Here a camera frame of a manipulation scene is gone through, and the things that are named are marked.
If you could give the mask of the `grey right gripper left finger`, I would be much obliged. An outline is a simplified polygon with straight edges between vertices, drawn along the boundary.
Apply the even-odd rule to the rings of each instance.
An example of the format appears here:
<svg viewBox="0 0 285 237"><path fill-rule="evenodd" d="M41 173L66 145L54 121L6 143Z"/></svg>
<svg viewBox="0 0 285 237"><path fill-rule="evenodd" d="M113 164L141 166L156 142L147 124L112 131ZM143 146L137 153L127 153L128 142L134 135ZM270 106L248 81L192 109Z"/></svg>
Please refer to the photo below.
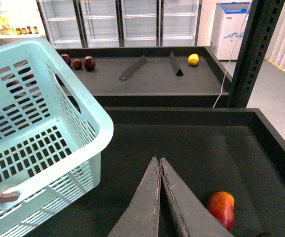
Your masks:
<svg viewBox="0 0 285 237"><path fill-rule="evenodd" d="M108 234L110 237L157 237L161 195L160 164L153 157L130 204Z"/></svg>

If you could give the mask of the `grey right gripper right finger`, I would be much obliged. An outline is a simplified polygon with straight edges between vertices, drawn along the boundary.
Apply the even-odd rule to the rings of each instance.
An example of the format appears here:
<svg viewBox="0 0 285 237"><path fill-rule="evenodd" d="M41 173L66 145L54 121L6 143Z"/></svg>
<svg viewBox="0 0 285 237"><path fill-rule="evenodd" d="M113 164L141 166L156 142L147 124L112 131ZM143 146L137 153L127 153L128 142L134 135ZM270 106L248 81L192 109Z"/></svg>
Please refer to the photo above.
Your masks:
<svg viewBox="0 0 285 237"><path fill-rule="evenodd" d="M179 237L231 237L232 234L202 205L170 163L160 159L163 187Z"/></svg>

